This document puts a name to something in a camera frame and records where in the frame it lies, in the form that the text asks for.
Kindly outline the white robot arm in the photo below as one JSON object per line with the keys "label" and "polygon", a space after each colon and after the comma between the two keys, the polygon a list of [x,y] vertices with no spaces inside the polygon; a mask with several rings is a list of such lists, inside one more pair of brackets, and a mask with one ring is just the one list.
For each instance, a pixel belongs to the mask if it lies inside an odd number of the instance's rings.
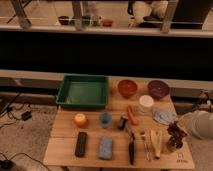
{"label": "white robot arm", "polygon": [[179,119],[179,125],[196,138],[213,140],[213,113],[188,112]]}

